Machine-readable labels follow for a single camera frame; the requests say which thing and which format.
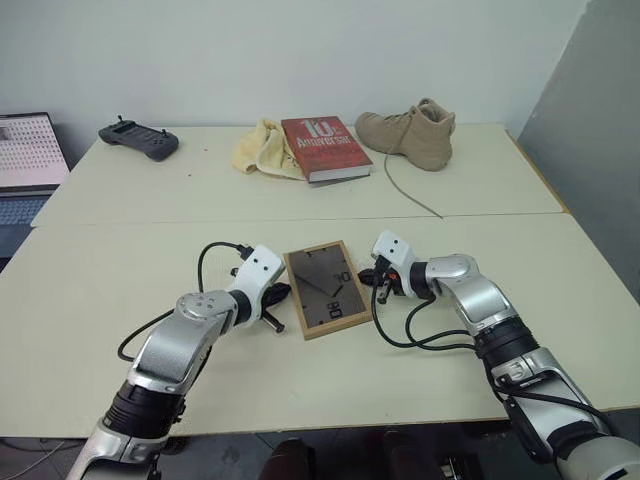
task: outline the black remote controller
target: black remote controller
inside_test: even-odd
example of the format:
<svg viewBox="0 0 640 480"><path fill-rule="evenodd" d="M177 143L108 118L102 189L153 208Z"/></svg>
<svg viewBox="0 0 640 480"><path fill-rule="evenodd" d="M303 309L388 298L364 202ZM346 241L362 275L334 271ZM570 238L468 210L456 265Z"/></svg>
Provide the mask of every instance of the black remote controller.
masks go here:
<svg viewBox="0 0 640 480"><path fill-rule="evenodd" d="M156 162L164 160L178 148L178 137L164 129L159 132L143 127L132 120L123 120L120 115L118 120L118 123L98 132L100 138L109 145L126 145L135 148Z"/></svg>

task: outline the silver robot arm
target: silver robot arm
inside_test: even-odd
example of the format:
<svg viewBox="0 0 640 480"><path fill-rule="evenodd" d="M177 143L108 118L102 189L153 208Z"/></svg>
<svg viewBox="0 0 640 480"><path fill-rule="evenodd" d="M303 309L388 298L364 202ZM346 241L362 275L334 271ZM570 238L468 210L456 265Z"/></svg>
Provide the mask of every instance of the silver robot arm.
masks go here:
<svg viewBox="0 0 640 480"><path fill-rule="evenodd" d="M393 268L408 297L444 296L473 337L476 355L530 457L556 462L566 480L640 478L640 448L612 436L586 396L551 352L540 347L502 291L480 274L468 255L419 261L410 246L390 231L376 241L377 274ZM555 397L558 402L542 401Z"/></svg>
<svg viewBox="0 0 640 480"><path fill-rule="evenodd" d="M98 420L68 480L160 478L157 460L185 396L218 338L262 316L262 298L284 270L260 245L226 290L189 293L149 334L107 413Z"/></svg>

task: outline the black cable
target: black cable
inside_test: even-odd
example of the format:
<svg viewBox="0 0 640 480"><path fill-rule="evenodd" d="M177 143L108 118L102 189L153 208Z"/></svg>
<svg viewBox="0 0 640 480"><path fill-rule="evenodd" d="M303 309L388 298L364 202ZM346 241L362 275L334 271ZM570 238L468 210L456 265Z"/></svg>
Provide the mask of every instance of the black cable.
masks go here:
<svg viewBox="0 0 640 480"><path fill-rule="evenodd" d="M542 393L533 393L533 392L513 392L511 390L501 388L495 386L494 382L491 382L491 388L498 393L502 393L503 395L509 395L512 397L519 398L527 398L530 400L540 400L541 402L549 402L549 403L557 403L559 405L565 405L567 407L576 408L578 410L582 410L583 412L587 412L594 417L598 418L609 430L609 433L614 437L619 436L618 428L611 422L611 420L601 411L592 407L591 405L587 405L586 403L576 402L575 400L569 400L568 398L555 397L552 395L544 395Z"/></svg>
<svg viewBox="0 0 640 480"><path fill-rule="evenodd" d="M389 337L385 331L382 329L382 325L380 324L380 320L378 319L378 311L376 308L376 294L378 292L378 282L373 282L373 288L371 290L371 316L373 318L373 323L376 326L376 329L378 330L378 333L380 334L380 336L389 344L393 345L394 347L397 348L413 348L413 347L419 347L419 348L423 348L424 350L433 350L433 351L441 351L441 350L452 350L455 348L470 348L472 350L475 350L475 347L473 347L472 345L468 345L468 344L453 344L453 345L439 345L439 346L427 346L425 345L425 343L429 343L432 342L434 340L437 340L439 338L448 336L448 335L458 335L461 334L462 332L466 333L468 335L468 333L466 332L466 330L449 330L446 332L441 332L438 333L436 335L432 335L430 337L424 338L422 340L416 340L415 338L413 338L413 336L410 336L411 333L409 332L409 334L407 335L409 337L409 340L411 340L410 342L407 343L403 343L403 342L397 342L395 340L393 340L391 337ZM411 320L413 319L413 317L415 316L416 313L418 313L422 308L426 307L427 305L430 305L431 303L433 303L435 300L427 300L423 303L421 303L420 305L418 305L416 308L414 308L410 313L409 316L407 317L407 321L405 322L405 331L407 330L406 327L407 325L410 325Z"/></svg>
<svg viewBox="0 0 640 480"><path fill-rule="evenodd" d="M433 342L434 340L438 340L439 338L448 337L450 335L469 335L469 332L466 330L446 330L444 332L436 333L435 335L431 335L423 340L416 340L411 334L411 322L413 321L416 313L422 310L427 305L431 305L435 301L435 297L431 300L427 300L426 302L421 303L416 308L411 310L409 315L407 316L407 320L404 323L404 331L407 335L407 338L414 342L417 347L422 348L423 350L429 350L432 352L439 352L444 350L455 350L457 348L467 348L469 350L476 350L476 347L473 345L469 345L468 343L452 343L448 345L427 345L428 343Z"/></svg>
<svg viewBox="0 0 640 480"><path fill-rule="evenodd" d="M150 322L145 323L144 325L142 325L140 328L138 328L137 330L133 331L131 334L129 334L127 336L127 338L125 338L122 343L120 344L120 346L118 347L118 358L120 360L124 360L125 362L133 362L134 358L130 357L129 355L124 353L124 349L125 347L131 342L131 340L133 340L134 338L136 338L138 335L140 335L142 332L144 332L147 328L155 325L156 323L158 323L160 320L164 320L165 318L167 318L169 315L171 315L173 313L173 308L171 310L168 310L166 312L164 312L162 315L154 318L153 320L151 320Z"/></svg>
<svg viewBox="0 0 640 480"><path fill-rule="evenodd" d="M200 293L204 292L204 286L202 284L202 262L204 261L204 257L207 254L207 252L211 250L213 247L230 247L230 248L235 248L238 251L244 248L242 247L242 245L236 245L235 243L213 242L202 249L202 252L200 252L200 256L198 257L198 291Z"/></svg>

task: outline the laptop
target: laptop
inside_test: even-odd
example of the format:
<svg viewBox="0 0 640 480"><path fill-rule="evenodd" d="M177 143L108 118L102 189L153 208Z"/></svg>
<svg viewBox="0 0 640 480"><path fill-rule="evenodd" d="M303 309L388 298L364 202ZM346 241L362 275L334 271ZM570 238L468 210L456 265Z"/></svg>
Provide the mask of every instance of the laptop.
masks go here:
<svg viewBox="0 0 640 480"><path fill-rule="evenodd" d="M13 256L68 175L47 113L0 115L0 258Z"/></svg>

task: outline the tan boot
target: tan boot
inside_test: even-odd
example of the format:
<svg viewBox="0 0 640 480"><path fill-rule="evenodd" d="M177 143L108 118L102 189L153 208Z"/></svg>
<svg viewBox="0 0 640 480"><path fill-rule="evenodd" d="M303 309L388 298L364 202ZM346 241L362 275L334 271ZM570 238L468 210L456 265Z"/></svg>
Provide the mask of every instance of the tan boot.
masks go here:
<svg viewBox="0 0 640 480"><path fill-rule="evenodd" d="M430 98L408 112L383 117L363 113L356 120L358 137L367 147L382 153L402 154L423 170L437 171L451 158L451 134L455 114Z"/></svg>

